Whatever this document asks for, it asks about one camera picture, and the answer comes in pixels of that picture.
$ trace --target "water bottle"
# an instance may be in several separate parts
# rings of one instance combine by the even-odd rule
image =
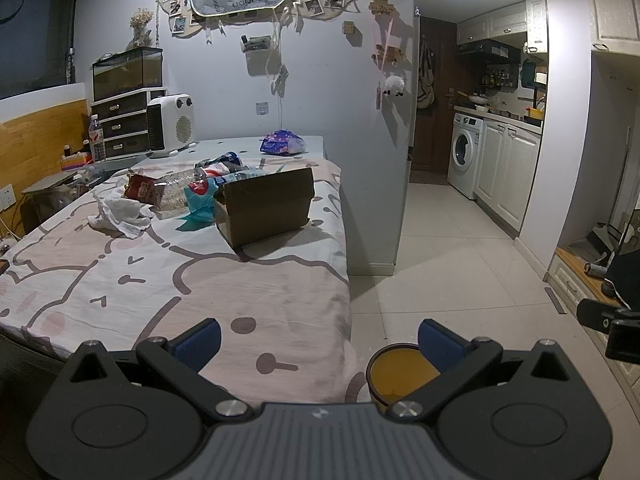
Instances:
[[[104,132],[97,115],[91,116],[89,144],[91,145],[91,156],[94,158],[94,162],[100,162],[107,158],[104,149]]]

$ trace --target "trash can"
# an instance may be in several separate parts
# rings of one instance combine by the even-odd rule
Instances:
[[[386,346],[367,365],[369,392],[382,412],[439,375],[411,343]]]

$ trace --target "cardboard box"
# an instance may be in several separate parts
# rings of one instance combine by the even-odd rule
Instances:
[[[216,193],[216,224],[235,249],[305,226],[315,195],[311,168],[230,182]]]

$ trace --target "washing machine door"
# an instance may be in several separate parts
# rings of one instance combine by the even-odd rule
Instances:
[[[476,156],[476,145],[473,135],[466,130],[456,128],[451,146],[451,157],[454,164],[460,171],[465,171],[471,166],[474,156]]]

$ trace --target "aquarium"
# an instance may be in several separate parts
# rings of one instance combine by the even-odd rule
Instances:
[[[141,46],[94,64],[94,102],[161,86],[161,48]]]

